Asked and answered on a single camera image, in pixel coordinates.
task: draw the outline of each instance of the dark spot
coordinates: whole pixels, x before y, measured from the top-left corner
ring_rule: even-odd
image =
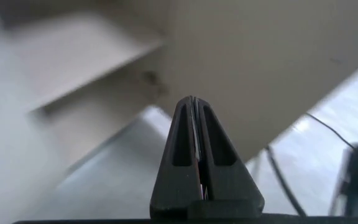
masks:
[[[329,59],[330,62],[336,64],[336,65],[342,65],[343,61],[339,60],[338,58],[330,58]]]

